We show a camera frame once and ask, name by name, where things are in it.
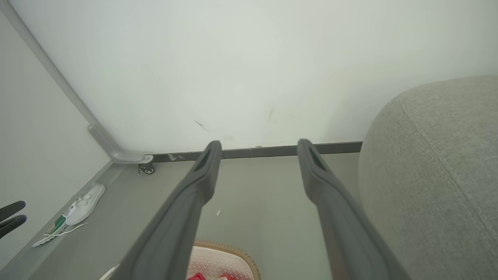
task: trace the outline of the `woven basket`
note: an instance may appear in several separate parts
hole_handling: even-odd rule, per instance
[[[187,279],[201,273],[206,280],[217,280],[229,274],[236,280],[261,280],[251,257],[233,246],[196,240],[187,270]]]

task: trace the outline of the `white wall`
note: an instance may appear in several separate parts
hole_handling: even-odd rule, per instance
[[[358,141],[404,90],[498,74],[496,0],[11,1],[132,150]]]
[[[27,221],[0,239],[0,270],[109,158],[0,11],[0,208]]]

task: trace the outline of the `caster wheel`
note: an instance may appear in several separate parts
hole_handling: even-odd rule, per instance
[[[147,166],[146,168],[143,169],[143,172],[145,172],[145,174],[150,175],[155,172],[155,168],[153,165]]]
[[[152,173],[155,172],[154,165],[152,165],[152,162],[149,162],[147,164],[139,164],[138,165],[138,173],[144,172],[147,175],[151,175]]]

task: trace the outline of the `sofa seam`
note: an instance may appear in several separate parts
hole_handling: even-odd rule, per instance
[[[404,110],[403,108],[403,105],[401,104],[401,101],[400,101],[400,98],[398,98],[398,105],[399,107],[401,108],[401,111],[402,111],[402,114],[405,116],[405,118],[409,121],[409,123],[411,124],[412,126],[412,129],[415,130],[416,134],[418,135],[416,138],[417,140],[421,143],[421,139],[426,143],[426,145],[431,149],[432,152],[427,152],[429,154],[429,156],[431,157],[431,159],[433,160],[433,162],[436,164],[436,166],[438,167],[438,170],[441,172],[441,174],[443,175],[443,177],[445,178],[445,180],[450,184],[450,187],[451,189],[453,190],[453,192],[456,194],[456,196],[458,197],[458,199],[460,200],[462,206],[465,208],[465,210],[467,211],[467,214],[469,215],[469,217],[472,219],[472,221],[474,222],[475,226],[477,227],[477,229],[479,230],[479,233],[481,234],[484,242],[486,242],[486,244],[488,245],[489,249],[491,250],[491,253],[495,256],[495,260],[498,262],[498,256],[497,254],[495,253],[495,251],[493,250],[493,248],[491,247],[491,244],[487,241],[487,238],[484,236],[483,234],[483,230],[479,227],[478,225],[478,222],[476,221],[476,219],[472,216],[471,212],[469,211],[468,207],[465,205],[464,203],[464,200],[462,199],[461,195],[457,192],[457,190],[453,187],[453,184],[452,182],[450,182],[450,180],[448,179],[448,176],[446,174],[448,174],[450,176],[450,178],[452,179],[453,183],[456,185],[457,188],[460,188],[460,185],[457,183],[456,179],[451,175],[450,171],[447,169],[447,167],[445,166],[443,160],[438,156],[438,152],[439,151],[435,151],[434,148],[429,144],[428,140],[426,139],[427,137],[415,126],[415,124],[412,122],[412,120],[410,119],[410,117],[408,116],[408,114],[406,113],[406,111]],[[439,166],[438,162],[434,159],[433,155],[434,154],[437,159],[439,160],[439,162],[444,166],[446,172],[444,172],[441,167]],[[467,189],[465,189],[468,193],[468,195],[470,196],[470,198],[467,198],[463,195],[463,191],[460,189],[460,191],[462,192],[462,195],[464,196],[464,199],[467,201],[467,203],[470,205],[470,207],[474,208],[474,206],[472,205],[472,203],[469,201],[469,199],[472,200],[472,202],[475,202],[475,200],[473,200],[472,196],[470,195],[470,193],[468,192]],[[486,225],[485,223],[481,220],[481,218],[479,217],[479,215],[476,213],[476,216],[477,216],[477,219],[479,220],[480,223],[482,223],[484,229],[486,231],[489,231],[488,229],[486,229]],[[490,232],[488,232],[488,234],[491,236],[491,239],[496,243],[496,241],[494,240],[492,234]]]

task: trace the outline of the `gray fabric sofa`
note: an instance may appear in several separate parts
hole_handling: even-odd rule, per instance
[[[498,279],[498,76],[391,100],[363,142],[359,192],[412,279]]]

